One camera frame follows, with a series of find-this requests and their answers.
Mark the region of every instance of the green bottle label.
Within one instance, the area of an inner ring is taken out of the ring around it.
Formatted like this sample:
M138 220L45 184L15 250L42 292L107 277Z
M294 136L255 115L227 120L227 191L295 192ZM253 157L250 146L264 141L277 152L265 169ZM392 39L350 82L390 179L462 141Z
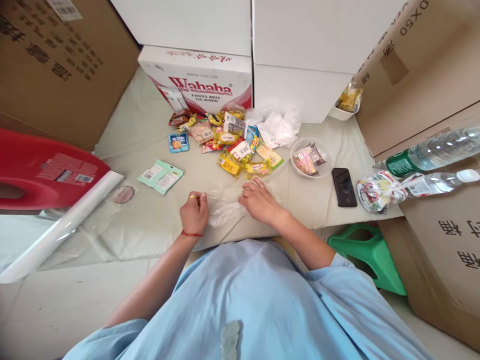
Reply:
M415 166L409 158L409 150L403 150L386 160L386 167L396 177L403 178L413 173L421 173L422 169Z

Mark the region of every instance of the mobile phone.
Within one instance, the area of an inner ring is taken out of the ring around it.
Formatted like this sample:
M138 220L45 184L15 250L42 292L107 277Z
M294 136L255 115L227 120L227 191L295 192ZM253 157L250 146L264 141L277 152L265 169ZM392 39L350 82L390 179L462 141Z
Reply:
M350 178L350 171L344 167L334 167L331 175L333 177L333 185L335 185L338 206L341 208L356 207L357 196Z

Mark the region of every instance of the green plastic stool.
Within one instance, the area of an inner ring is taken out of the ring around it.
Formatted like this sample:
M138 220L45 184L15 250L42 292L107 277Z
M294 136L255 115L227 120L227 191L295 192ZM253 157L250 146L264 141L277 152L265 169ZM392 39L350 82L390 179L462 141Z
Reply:
M359 229L367 230L372 234L372 237L365 241L350 238ZM373 279L377 288L399 295L407 295L379 228L355 223L341 235L330 236L328 245L344 258L348 259L347 255L349 255L370 266L377 277Z

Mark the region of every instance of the red string bracelet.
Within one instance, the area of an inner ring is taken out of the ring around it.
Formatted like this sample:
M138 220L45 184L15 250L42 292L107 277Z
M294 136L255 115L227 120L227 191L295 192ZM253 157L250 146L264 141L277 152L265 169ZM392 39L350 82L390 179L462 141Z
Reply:
M199 237L199 238L203 236L203 234L189 234L189 233L186 233L184 230L181 231L181 234L187 235L187 236Z

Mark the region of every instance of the white bottle cap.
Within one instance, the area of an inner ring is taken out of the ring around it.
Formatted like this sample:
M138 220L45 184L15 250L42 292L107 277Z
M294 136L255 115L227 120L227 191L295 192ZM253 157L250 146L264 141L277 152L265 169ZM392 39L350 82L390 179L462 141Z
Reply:
M473 183L480 180L480 174L472 169L459 171L456 173L456 177L464 183Z

